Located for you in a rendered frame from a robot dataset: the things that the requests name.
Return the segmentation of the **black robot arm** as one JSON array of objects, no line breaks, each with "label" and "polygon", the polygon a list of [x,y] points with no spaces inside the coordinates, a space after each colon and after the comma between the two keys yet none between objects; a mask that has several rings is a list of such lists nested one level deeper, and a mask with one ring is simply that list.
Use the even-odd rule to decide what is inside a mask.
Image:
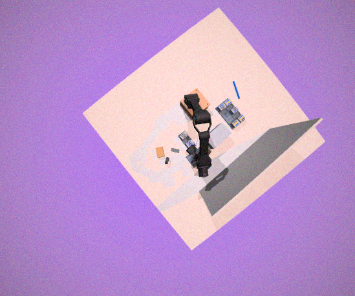
[{"label": "black robot arm", "polygon": [[[199,171],[199,177],[207,177],[208,167],[211,166],[211,150],[209,146],[210,129],[212,125],[211,114],[206,109],[202,109],[200,106],[199,95],[196,94],[185,94],[184,102],[188,106],[188,109],[193,110],[193,127],[199,134],[199,153],[196,157],[197,169]],[[207,131],[200,132],[195,125],[210,123]]]}]

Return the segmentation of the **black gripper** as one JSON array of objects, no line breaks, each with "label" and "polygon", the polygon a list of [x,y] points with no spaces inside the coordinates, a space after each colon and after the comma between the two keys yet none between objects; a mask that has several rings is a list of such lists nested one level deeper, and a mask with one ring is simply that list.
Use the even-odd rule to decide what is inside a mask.
[{"label": "black gripper", "polygon": [[[194,159],[196,160],[196,157],[197,157],[197,154],[195,153],[195,151],[197,150],[197,148],[194,146],[194,145],[191,145],[187,150],[186,152],[189,154],[189,155],[193,155],[194,156]],[[193,154],[194,153],[194,154]],[[195,156],[196,155],[196,156]]]}]

